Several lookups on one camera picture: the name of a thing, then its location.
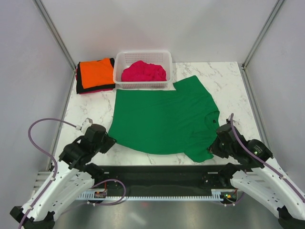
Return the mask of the green t shirt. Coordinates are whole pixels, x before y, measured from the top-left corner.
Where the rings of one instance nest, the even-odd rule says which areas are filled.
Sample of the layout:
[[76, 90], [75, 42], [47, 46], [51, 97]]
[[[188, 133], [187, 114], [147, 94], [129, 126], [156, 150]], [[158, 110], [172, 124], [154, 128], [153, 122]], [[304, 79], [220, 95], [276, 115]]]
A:
[[220, 111], [197, 76], [173, 84], [174, 90], [117, 90], [109, 135], [143, 153], [184, 153], [193, 162], [212, 159]]

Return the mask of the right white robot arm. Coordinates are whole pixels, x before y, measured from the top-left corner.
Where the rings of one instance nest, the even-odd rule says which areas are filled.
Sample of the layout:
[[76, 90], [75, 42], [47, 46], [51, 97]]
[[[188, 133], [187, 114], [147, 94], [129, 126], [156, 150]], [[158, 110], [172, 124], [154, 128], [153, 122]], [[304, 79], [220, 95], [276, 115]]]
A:
[[236, 159], [254, 172], [263, 184], [255, 181], [244, 169], [228, 163], [218, 172], [222, 187], [244, 192], [267, 208], [284, 229], [305, 227], [305, 194], [285, 173], [272, 152], [257, 139], [246, 140], [228, 122], [216, 130], [217, 137], [208, 150], [221, 158]]

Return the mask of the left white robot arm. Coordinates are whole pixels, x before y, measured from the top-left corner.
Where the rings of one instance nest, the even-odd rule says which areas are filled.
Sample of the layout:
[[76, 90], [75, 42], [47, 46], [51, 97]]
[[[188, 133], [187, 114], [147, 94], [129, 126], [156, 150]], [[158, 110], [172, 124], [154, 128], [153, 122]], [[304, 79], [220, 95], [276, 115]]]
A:
[[20, 228], [53, 228], [59, 215], [82, 192], [104, 184], [103, 169], [91, 160], [97, 153], [106, 153], [116, 140], [98, 124], [84, 125], [82, 132], [83, 135], [64, 147], [38, 192], [23, 206], [14, 206], [10, 211]]

